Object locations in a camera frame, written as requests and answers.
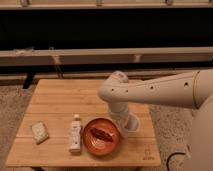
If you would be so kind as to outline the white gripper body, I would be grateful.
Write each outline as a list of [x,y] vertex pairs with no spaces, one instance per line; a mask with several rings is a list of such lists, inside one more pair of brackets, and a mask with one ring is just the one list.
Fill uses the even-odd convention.
[[129,108],[124,107],[119,109],[118,111],[116,110],[109,110],[110,117],[114,120],[120,120],[124,119],[129,115]]

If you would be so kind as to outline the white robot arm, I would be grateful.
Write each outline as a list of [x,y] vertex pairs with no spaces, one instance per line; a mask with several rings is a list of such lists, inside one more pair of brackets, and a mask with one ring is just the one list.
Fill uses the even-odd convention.
[[182,171],[213,171],[213,69],[130,83],[125,73],[112,73],[99,87],[110,117],[122,136],[139,129],[128,103],[197,109]]

